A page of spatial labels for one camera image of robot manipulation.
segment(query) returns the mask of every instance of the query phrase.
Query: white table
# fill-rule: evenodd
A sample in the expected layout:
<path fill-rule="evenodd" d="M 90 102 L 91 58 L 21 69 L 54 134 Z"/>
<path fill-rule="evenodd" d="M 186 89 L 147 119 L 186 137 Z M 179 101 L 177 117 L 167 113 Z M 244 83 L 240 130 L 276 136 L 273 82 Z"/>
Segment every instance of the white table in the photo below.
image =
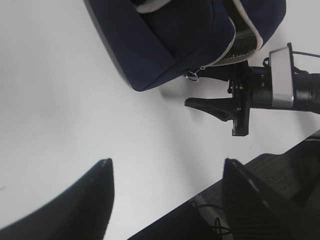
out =
<path fill-rule="evenodd" d="M 251 63 L 288 41 L 320 53 L 318 1 L 288 1 L 281 28 Z M 320 72 L 316 58 L 296 58 Z M 184 107 L 227 96 L 225 82 L 177 79 L 135 92 L 120 77 L 81 0 L 0 1 L 0 228 L 38 209 L 98 160 L 113 158 L 109 240 L 125 240 L 243 163 L 281 154 L 320 129 L 320 116 L 252 110 L 250 134 Z"/>

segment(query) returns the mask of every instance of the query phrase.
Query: black wire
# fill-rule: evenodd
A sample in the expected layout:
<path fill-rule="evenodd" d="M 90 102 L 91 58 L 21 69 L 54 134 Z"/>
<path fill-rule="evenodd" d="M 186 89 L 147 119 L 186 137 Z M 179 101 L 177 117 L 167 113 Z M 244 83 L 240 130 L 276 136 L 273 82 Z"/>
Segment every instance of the black wire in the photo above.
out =
<path fill-rule="evenodd" d="M 298 55 L 305 55 L 309 57 L 315 57 L 315 58 L 320 58 L 320 55 L 313 54 L 313 53 L 307 53 L 307 52 L 302 52 L 302 51 L 293 51 L 293 54 L 298 54 Z"/>
<path fill-rule="evenodd" d="M 215 205 L 215 204 L 202 204 L 198 205 L 196 201 L 192 201 L 191 205 L 196 208 L 196 209 L 201 209 L 201 208 L 215 208 L 215 209 L 220 209 L 224 210 L 222 206 Z M 219 238 L 222 238 L 222 236 L 229 235 L 231 234 L 231 230 L 225 226 L 221 226 L 220 218 L 216 217 L 214 220 L 214 226 L 210 225 L 210 227 L 213 228 L 214 232 L 217 234 Z"/>
<path fill-rule="evenodd" d="M 263 60 L 263 66 L 265 67 L 265 68 L 268 68 L 268 67 L 270 67 L 270 64 L 269 64 L 269 58 L 268 57 L 266 57 L 264 60 Z"/>

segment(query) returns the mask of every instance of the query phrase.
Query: black cable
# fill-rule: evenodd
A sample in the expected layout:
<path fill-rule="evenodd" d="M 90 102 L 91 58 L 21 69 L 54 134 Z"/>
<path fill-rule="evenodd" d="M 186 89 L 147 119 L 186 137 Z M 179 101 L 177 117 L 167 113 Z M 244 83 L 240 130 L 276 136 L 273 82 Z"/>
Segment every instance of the black cable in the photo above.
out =
<path fill-rule="evenodd" d="M 196 209 L 201 209 L 201 208 L 215 208 L 215 209 L 220 209 L 224 210 L 222 206 L 215 205 L 215 204 L 202 204 L 198 205 L 196 201 L 192 201 L 191 205 L 196 208 Z M 214 226 L 210 225 L 210 227 L 213 228 L 214 232 L 217 234 L 219 238 L 222 238 L 222 236 L 229 235 L 231 234 L 231 230 L 225 226 L 221 226 L 220 218 L 216 217 L 214 220 Z"/>
<path fill-rule="evenodd" d="M 302 51 L 293 51 L 292 53 L 293 53 L 293 54 L 298 54 L 298 55 L 304 55 L 304 56 L 314 57 L 314 58 L 320 58 L 320 55 L 313 54 L 313 53 L 302 52 Z"/>

